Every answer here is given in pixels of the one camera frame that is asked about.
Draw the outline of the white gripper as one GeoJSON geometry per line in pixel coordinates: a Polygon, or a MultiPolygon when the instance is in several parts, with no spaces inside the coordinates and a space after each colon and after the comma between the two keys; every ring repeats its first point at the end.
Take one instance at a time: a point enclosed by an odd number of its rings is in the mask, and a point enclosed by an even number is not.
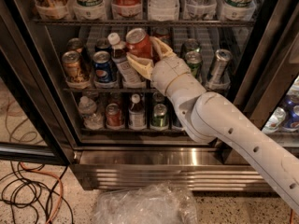
{"type": "Polygon", "coordinates": [[[192,109],[206,89],[192,75],[189,66],[174,56],[174,51],[166,43],[155,36],[149,40],[153,60],[128,52],[126,57],[129,64],[143,78],[151,80],[153,87],[166,96],[176,110],[192,109]]]}

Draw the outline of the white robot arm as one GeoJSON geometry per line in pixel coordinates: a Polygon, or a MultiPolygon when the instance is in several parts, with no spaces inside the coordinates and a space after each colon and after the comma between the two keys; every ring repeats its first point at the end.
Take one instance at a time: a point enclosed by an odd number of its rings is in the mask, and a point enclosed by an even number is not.
{"type": "Polygon", "coordinates": [[[299,160],[262,133],[222,95],[207,91],[189,66],[159,38],[127,38],[129,64],[167,97],[188,136],[219,138],[240,154],[299,213],[299,160]]]}

